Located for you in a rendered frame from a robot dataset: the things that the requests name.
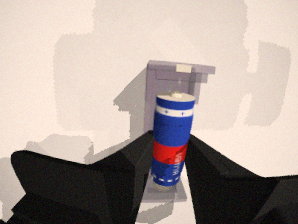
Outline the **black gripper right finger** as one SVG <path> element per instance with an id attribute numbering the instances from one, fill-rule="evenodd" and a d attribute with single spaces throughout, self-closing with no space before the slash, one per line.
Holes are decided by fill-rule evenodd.
<path id="1" fill-rule="evenodd" d="M 259 224 L 275 206 L 298 202 L 298 175 L 254 175 L 192 133 L 185 167 L 196 224 Z"/>

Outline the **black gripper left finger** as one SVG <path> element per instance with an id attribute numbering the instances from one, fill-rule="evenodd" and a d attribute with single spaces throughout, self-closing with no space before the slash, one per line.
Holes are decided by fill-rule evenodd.
<path id="1" fill-rule="evenodd" d="M 134 224 L 152 164 L 152 132 L 94 164 L 19 149 L 11 165 L 25 193 L 93 212 L 100 224 Z"/>

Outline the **blue and red battery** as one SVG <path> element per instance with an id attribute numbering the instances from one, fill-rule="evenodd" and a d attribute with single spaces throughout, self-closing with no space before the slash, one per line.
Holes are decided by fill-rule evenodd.
<path id="1" fill-rule="evenodd" d="M 150 175 L 157 185 L 180 183 L 192 127 L 194 99 L 196 97 L 178 89 L 156 93 Z"/>

